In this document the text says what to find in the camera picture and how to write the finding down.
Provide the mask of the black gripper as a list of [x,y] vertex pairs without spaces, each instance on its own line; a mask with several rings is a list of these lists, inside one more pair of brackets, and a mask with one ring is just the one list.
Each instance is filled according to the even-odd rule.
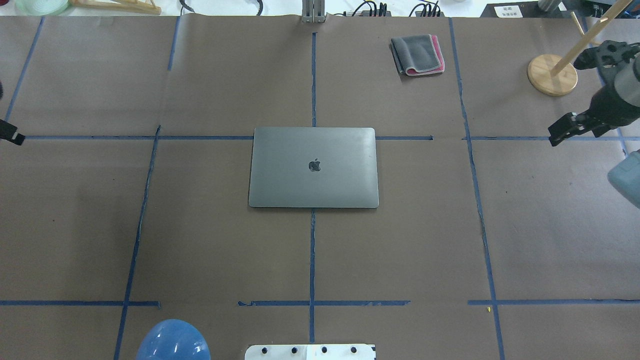
[[556,147],[567,139],[592,132],[599,138],[610,130],[628,126],[640,117],[640,108],[622,99],[612,86],[599,89],[589,108],[576,114],[567,112],[548,127],[550,145]]

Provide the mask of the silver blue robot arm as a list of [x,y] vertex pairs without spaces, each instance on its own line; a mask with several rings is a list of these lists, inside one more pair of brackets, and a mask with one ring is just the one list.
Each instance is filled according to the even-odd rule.
[[[614,60],[604,55],[593,62],[603,85],[583,112],[567,112],[548,127],[551,146],[591,132],[599,138],[639,120],[639,62],[633,58]],[[624,146],[625,157],[606,174],[609,184],[629,203],[640,205],[639,150]]]

